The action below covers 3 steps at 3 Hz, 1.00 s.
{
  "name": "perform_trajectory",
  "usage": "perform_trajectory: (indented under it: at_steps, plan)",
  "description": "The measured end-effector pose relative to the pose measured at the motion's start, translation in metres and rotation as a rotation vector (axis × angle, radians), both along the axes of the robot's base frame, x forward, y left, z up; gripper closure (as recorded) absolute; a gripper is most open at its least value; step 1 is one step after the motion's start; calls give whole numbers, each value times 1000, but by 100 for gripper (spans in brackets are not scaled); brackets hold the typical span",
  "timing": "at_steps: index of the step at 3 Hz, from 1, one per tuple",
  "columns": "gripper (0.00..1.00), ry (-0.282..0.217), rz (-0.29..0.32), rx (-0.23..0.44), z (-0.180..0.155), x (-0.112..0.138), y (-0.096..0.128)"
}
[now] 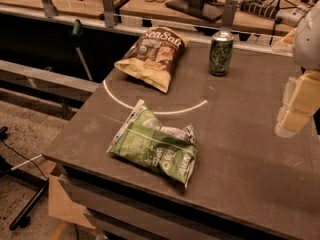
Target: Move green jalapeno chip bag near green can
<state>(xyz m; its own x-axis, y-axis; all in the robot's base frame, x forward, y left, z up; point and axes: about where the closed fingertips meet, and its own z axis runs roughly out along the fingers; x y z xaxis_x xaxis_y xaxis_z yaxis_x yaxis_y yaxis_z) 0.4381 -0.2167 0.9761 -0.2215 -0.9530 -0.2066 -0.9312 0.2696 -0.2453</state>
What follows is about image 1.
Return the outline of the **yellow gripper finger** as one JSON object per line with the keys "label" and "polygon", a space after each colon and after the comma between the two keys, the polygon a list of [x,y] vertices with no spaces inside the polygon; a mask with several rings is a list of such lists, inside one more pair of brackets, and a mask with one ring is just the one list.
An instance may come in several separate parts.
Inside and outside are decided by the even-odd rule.
{"label": "yellow gripper finger", "polygon": [[296,111],[281,107],[277,116],[276,134],[296,134],[307,124],[310,117]]}
{"label": "yellow gripper finger", "polygon": [[313,115],[320,108],[320,72],[307,71],[298,79],[290,77],[282,102],[287,109]]}

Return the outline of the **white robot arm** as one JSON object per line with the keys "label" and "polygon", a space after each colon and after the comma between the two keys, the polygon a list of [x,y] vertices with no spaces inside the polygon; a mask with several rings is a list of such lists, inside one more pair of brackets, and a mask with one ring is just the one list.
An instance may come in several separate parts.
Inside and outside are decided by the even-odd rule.
{"label": "white robot arm", "polygon": [[320,108],[320,1],[297,27],[293,59],[305,72],[286,83],[275,125],[275,134],[283,138],[299,133]]}

